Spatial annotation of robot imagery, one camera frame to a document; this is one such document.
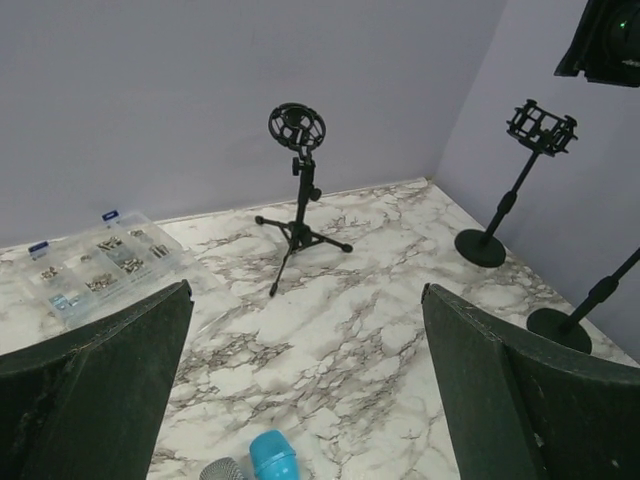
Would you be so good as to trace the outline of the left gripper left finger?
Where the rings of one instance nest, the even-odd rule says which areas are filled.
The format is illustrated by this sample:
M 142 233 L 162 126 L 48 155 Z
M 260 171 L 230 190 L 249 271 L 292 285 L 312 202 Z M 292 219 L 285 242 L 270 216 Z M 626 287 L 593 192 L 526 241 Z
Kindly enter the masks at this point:
M 182 280 L 2 355 L 2 478 L 145 478 L 193 309 Z

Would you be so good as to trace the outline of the blue microphone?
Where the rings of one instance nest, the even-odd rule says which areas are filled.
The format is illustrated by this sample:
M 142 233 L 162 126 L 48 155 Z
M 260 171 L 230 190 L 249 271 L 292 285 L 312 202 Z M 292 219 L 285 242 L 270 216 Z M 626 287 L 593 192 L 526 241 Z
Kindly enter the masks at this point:
M 249 445 L 249 457 L 256 479 L 300 479 L 296 452 L 279 430 L 258 435 Z

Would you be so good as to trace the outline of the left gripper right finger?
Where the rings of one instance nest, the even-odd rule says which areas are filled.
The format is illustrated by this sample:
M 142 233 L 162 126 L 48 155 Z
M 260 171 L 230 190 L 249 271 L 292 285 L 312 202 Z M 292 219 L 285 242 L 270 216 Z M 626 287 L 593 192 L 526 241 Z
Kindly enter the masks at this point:
M 421 304 L 461 478 L 638 478 L 638 368 L 554 343 L 436 283 Z

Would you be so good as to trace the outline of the black tripod microphone stand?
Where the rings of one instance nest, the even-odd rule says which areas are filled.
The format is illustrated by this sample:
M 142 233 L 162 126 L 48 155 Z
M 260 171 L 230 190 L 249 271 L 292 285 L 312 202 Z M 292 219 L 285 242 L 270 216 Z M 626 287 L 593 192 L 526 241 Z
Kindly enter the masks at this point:
M 274 297 L 287 261 L 295 253 L 323 243 L 351 253 L 353 246 L 315 232 L 305 223 L 309 202 L 317 202 L 322 196 L 322 190 L 314 185 L 316 163 L 312 156 L 313 151 L 322 145 L 326 137 L 326 124 L 322 116 L 304 104 L 283 103 L 270 113 L 268 130 L 281 146 L 295 153 L 292 159 L 292 175 L 299 178 L 297 209 L 293 221 L 282 222 L 261 215 L 255 217 L 257 225 L 277 227 L 288 244 L 278 274 L 270 287 L 269 296 Z

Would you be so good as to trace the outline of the silver microphone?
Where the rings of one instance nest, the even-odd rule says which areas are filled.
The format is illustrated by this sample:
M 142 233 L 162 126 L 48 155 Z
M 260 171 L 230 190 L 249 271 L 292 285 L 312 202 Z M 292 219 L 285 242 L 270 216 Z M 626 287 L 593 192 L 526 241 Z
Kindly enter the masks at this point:
M 200 472 L 200 480 L 245 480 L 239 463 L 231 457 L 217 459 Z

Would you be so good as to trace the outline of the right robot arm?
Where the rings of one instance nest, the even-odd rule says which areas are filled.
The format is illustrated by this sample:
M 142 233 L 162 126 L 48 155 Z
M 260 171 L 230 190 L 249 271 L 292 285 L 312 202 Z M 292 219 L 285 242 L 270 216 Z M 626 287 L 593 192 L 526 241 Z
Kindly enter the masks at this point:
M 639 87 L 639 1 L 589 0 L 571 44 L 555 69 L 558 77 Z

